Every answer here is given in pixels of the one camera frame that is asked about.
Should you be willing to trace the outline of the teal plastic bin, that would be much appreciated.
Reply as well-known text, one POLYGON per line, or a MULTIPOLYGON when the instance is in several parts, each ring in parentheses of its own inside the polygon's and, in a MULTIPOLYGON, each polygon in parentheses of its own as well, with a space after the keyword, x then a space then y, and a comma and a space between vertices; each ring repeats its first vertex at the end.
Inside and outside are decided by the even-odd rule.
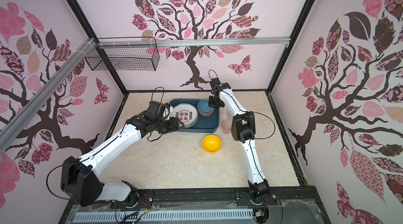
MULTIPOLYGON (((173 99, 169 102, 169 104, 174 107, 181 103, 189 103, 193 105, 197 109, 197 104, 200 100, 203 99, 173 99)), ((191 128, 182 128, 180 132, 188 132, 188 133, 214 133, 220 122, 220 112, 219 109, 215 109, 213 115, 209 117, 200 116, 198 113, 198 121, 191 128)))

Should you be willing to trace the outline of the orange plastic bowl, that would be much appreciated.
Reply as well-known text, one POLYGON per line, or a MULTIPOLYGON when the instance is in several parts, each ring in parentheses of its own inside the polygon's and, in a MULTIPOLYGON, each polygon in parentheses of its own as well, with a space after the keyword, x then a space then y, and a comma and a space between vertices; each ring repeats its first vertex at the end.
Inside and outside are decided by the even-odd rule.
POLYGON ((208 113, 208 114, 199 113, 199 115, 200 115, 200 116, 203 116, 203 117, 209 117, 209 116, 213 115, 213 113, 214 113, 214 111, 211 112, 211 113, 208 113))

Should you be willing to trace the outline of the aluminium rail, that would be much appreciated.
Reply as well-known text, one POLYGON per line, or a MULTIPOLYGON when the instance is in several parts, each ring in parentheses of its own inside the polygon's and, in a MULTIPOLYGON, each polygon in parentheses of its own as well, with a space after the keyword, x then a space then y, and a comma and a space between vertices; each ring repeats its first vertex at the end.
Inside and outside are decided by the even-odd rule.
POLYGON ((118 40, 99 42, 99 47, 117 46, 221 46, 221 45, 266 45, 289 44, 289 37, 227 38, 227 39, 187 39, 187 40, 118 40))
POLYGON ((10 144, 17 138, 25 126, 38 113, 45 102, 53 95, 60 84, 67 78, 69 73, 95 48, 96 42, 88 38, 72 56, 63 64, 49 81, 47 81, 22 110, 1 131, 1 153, 4 153, 10 144))

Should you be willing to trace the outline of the aluminium rail back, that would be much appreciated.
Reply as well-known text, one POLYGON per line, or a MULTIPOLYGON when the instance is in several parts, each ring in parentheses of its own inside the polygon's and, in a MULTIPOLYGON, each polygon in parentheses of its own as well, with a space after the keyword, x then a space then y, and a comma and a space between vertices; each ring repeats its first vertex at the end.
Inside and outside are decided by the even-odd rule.
POLYGON ((266 45, 289 44, 289 37, 227 38, 227 39, 187 39, 187 40, 118 40, 99 42, 99 47, 117 46, 221 46, 221 45, 266 45))

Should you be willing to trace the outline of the blue grey plastic bowl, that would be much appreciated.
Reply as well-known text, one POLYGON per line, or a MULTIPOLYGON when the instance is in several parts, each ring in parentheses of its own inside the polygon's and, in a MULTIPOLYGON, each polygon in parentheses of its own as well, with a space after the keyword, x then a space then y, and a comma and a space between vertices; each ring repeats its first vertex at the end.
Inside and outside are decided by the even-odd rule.
POLYGON ((207 99, 203 99, 198 102, 197 110, 199 113, 208 114, 213 112, 215 109, 209 106, 207 99))

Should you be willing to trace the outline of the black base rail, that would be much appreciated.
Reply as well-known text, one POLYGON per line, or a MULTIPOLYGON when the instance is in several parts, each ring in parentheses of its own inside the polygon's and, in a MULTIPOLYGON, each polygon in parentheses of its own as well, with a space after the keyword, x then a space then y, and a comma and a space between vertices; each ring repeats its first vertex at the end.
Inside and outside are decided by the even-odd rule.
POLYGON ((179 223, 132 223, 132 224, 329 224, 319 194, 313 186, 273 187, 264 202, 251 201, 246 188, 199 188, 199 189, 143 189, 134 207, 118 202, 96 202, 81 207, 69 201, 59 223, 71 224, 77 212, 149 211, 149 210, 201 210, 201 209, 251 209, 254 221, 184 221, 179 223))

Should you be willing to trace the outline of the yellow plastic bowl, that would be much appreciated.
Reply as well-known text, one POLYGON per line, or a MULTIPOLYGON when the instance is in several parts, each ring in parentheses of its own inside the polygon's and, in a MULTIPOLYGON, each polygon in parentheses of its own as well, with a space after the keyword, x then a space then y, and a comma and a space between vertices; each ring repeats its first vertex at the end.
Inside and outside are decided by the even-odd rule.
POLYGON ((221 139, 215 135, 208 135, 202 141, 204 151, 210 154, 218 152, 221 149, 221 145, 221 139))

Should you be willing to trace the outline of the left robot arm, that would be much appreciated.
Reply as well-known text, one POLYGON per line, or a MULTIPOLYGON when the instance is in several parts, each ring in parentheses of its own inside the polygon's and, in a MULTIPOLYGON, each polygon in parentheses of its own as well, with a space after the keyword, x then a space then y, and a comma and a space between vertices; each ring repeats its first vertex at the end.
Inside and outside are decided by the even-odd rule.
POLYGON ((128 119, 111 138, 79 158, 63 162, 60 189, 80 206, 98 201, 116 201, 134 207, 139 199, 137 188, 127 181, 107 183, 99 180, 103 170, 124 150, 146 135, 176 132, 184 123, 168 103, 151 101, 147 110, 128 119))

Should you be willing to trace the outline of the aluminium rail left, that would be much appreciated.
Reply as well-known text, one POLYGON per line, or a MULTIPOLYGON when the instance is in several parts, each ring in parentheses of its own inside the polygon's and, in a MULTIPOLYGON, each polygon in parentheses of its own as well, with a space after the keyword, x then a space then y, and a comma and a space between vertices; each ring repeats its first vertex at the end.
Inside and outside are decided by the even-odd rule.
POLYGON ((47 81, 22 110, 1 131, 1 153, 4 153, 10 144, 17 138, 25 126, 38 113, 45 102, 53 95, 60 84, 67 78, 69 73, 95 48, 96 42, 88 38, 72 56, 63 64, 49 81, 47 81))

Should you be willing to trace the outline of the pinkish clear cup near right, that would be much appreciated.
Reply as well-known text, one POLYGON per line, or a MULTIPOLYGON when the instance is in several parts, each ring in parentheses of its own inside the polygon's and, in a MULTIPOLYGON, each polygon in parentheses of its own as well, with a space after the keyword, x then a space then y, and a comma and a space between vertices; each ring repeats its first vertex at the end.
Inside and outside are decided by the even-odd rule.
POLYGON ((230 134, 232 132, 232 120, 226 119, 221 123, 223 134, 230 134))

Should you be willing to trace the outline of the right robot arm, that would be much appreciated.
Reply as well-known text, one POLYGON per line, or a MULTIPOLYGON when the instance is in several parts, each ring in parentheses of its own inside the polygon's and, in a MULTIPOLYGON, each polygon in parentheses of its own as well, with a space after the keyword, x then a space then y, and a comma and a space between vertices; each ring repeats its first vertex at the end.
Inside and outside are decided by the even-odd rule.
POLYGON ((222 83, 216 77, 211 79, 209 84, 212 95, 208 99, 208 105, 212 108, 226 107, 233 116, 231 134, 243 148, 248 167, 250 199, 253 203, 260 204, 270 194, 270 186, 264 176, 256 151, 255 114, 240 104, 228 83, 222 83))

